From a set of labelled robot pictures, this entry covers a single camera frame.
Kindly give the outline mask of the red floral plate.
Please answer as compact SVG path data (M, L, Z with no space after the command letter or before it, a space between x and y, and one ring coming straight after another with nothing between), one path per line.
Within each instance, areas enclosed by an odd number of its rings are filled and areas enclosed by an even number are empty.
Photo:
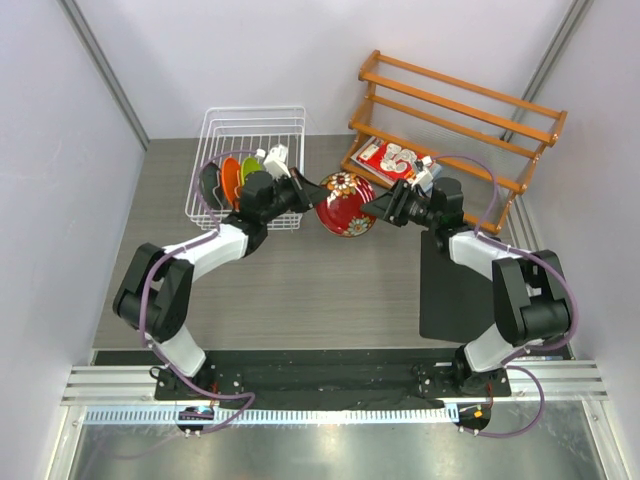
M365 178L339 171L325 177L320 185L328 189L329 196L315 207L315 211L329 232L344 238L356 238L372 229L376 218L363 213L361 207L374 200L376 194Z

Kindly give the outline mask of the lime green plate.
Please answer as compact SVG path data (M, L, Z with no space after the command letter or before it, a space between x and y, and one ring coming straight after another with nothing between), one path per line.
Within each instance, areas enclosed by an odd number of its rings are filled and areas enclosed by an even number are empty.
M248 177L255 172L262 171L262 165L256 157L246 157L241 163L241 185L244 186Z

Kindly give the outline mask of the orange plate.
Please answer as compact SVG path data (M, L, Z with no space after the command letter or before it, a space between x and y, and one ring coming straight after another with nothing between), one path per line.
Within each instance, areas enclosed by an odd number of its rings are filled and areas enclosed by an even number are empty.
M227 157L222 162L221 185L223 193L232 209L237 207L241 187L241 165L234 157Z

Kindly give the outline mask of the dark teal plate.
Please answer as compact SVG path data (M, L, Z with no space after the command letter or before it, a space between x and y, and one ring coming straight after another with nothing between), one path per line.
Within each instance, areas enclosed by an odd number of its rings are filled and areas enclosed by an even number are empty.
M220 180L220 168L215 163L208 163L199 173L199 191L212 210L225 207L225 196Z

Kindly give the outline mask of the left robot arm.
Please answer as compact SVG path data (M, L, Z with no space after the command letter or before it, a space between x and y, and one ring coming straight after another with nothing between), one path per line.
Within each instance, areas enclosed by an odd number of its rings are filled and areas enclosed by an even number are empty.
M295 168L278 178L254 172L234 209L211 232L174 246L138 247L113 311L178 371L178 386L187 396L203 398L213 385L210 362L186 326L193 283L255 252L267 238L268 224L278 216L304 213L329 195L328 188L308 181Z

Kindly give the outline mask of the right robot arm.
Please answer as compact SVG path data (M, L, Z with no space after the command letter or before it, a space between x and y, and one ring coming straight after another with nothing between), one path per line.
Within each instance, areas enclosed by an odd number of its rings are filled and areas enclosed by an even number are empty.
M423 227L419 333L458 343L449 368L418 370L445 393L483 396L525 348L557 347L574 307L557 255L519 250L465 221L459 181L439 178L431 193L397 181L362 212L401 227Z

